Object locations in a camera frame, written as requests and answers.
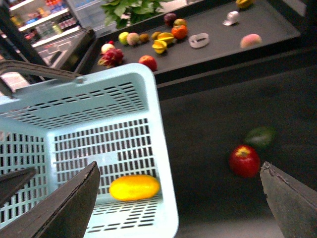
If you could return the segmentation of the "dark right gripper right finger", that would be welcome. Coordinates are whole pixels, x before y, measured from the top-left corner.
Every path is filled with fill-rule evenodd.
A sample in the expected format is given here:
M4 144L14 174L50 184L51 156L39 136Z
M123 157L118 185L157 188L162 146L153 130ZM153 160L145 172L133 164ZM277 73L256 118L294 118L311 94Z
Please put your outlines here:
M260 178L268 206L285 238L317 236L317 192L269 162Z

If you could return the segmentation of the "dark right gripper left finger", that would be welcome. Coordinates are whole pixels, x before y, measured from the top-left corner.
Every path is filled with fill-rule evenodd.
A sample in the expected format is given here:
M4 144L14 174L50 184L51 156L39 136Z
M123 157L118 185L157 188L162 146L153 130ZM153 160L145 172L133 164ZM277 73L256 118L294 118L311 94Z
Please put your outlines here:
M6 225L2 238L82 238L99 189L93 161L31 210Z

